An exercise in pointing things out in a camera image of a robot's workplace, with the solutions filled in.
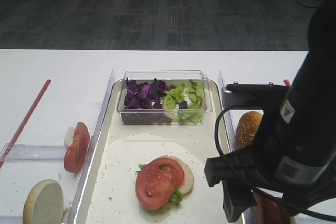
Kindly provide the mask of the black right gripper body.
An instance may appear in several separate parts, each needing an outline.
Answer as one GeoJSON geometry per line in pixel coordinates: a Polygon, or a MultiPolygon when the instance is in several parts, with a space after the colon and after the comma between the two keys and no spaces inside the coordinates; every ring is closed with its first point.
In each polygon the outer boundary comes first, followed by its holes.
{"type": "Polygon", "coordinates": [[[290,216],[305,214],[334,222],[335,214],[326,215],[309,208],[335,198],[335,161],[311,186],[286,185],[275,180],[261,166],[256,150],[249,146],[224,154],[216,144],[219,157],[207,159],[204,173],[209,187],[223,183],[223,209],[228,222],[235,222],[248,208],[256,206],[253,192],[284,206],[290,216]]]}

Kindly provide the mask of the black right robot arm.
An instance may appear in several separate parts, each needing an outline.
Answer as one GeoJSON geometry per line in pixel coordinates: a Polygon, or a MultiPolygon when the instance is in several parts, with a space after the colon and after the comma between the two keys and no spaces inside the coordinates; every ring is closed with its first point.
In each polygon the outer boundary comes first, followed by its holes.
{"type": "Polygon", "coordinates": [[[254,193],[285,206],[290,216],[305,214],[324,221],[335,216],[310,208],[335,198],[335,0],[325,0],[307,32],[309,51],[291,86],[229,84],[234,98],[225,112],[261,109],[263,117],[251,145],[206,161],[209,187],[223,185],[228,222],[257,204],[254,193]]]}

